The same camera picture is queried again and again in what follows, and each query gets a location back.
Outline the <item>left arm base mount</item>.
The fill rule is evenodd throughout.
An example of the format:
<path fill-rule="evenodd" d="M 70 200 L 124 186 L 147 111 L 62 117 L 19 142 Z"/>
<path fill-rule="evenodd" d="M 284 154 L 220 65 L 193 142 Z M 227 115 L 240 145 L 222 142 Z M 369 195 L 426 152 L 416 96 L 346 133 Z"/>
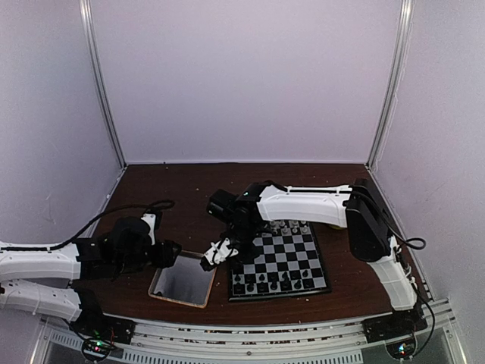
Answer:
<path fill-rule="evenodd" d="M 119 351 L 119 344 L 130 344 L 136 323 L 124 318 L 105 316 L 101 320 L 69 322 L 69 329 L 81 339 L 80 352 L 90 362 L 101 362 Z"/>

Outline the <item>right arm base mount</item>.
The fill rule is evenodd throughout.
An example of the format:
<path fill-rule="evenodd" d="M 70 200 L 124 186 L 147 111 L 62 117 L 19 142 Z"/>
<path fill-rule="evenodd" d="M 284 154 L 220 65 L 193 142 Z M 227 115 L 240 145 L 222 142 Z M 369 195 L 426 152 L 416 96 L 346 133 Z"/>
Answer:
<path fill-rule="evenodd" d="M 387 354 L 398 361 L 410 360 L 418 351 L 416 334 L 427 328 L 427 320 L 414 321 L 404 316 L 385 315 L 362 322 L 369 344 L 384 342 Z"/>

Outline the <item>black and grey chessboard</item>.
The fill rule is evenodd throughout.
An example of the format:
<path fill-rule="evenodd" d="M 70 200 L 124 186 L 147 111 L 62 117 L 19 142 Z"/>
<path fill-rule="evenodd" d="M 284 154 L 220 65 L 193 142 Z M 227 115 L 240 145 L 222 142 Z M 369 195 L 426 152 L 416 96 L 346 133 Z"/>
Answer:
<path fill-rule="evenodd" d="M 308 233 L 301 232 L 302 226 L 308 226 Z M 272 221 L 269 224 L 271 232 L 261 234 L 253 242 L 259 247 L 261 255 L 252 264 L 239 265 L 230 262 L 228 268 L 228 300 L 231 302 L 269 300 L 283 297 L 299 297 L 319 293 L 331 292 L 330 284 L 327 282 L 327 272 L 324 267 L 324 260 L 321 254 L 317 236 L 312 224 L 308 221 Z M 289 228 L 288 234 L 282 234 L 283 227 Z M 297 227 L 299 232 L 294 234 L 292 228 Z M 308 277 L 302 277 L 303 270 L 308 271 Z M 283 281 L 282 274 L 288 273 L 292 289 L 282 291 L 280 284 Z M 264 281 L 258 281 L 259 275 L 264 275 Z M 275 276 L 274 281 L 268 280 L 268 275 Z M 240 282 L 234 281 L 239 275 Z M 252 275 L 251 283 L 245 282 L 245 275 Z M 314 286 L 306 288 L 305 279 L 312 279 Z M 302 286 L 295 289 L 295 283 L 300 280 Z M 233 292 L 235 284 L 244 285 L 244 293 L 236 295 Z M 254 290 L 249 293 L 246 290 L 247 284 L 254 284 Z M 258 292 L 258 285 L 265 286 L 265 292 Z"/>

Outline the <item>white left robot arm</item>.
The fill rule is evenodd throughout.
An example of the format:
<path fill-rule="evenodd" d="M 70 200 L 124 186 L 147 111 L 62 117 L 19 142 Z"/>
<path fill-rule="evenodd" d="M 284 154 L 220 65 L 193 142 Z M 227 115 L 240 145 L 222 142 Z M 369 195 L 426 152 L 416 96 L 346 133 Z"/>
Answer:
<path fill-rule="evenodd" d="M 141 204 L 141 216 L 119 218 L 108 233 L 98 237 L 84 237 L 82 227 L 54 245 L 2 243 L 1 308 L 80 323 L 93 337 L 101 337 L 108 331 L 109 321 L 92 291 L 52 287 L 40 281 L 115 281 L 147 266 L 170 268 L 181 246 L 157 240 L 155 232 L 163 212 L 174 205 L 169 199 Z"/>

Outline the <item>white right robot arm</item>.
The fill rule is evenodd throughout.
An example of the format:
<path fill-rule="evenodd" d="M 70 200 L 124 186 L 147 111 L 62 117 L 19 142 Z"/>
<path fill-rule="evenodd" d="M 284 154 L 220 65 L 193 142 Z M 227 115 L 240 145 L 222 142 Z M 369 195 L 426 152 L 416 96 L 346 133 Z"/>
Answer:
<path fill-rule="evenodd" d="M 347 231 L 350 252 L 367 263 L 383 285 L 392 307 L 383 323 L 394 334 L 405 334 L 425 322 L 419 289 L 402 247 L 422 250 L 420 237 L 404 238 L 390 221 L 377 188 L 367 179 L 337 187 L 291 187 L 267 180 L 253 183 L 239 195 L 219 189 L 207 205 L 210 215 L 226 230 L 201 259 L 210 271 L 231 258 L 255 259 L 253 240 L 267 232 L 272 221 L 309 221 Z"/>

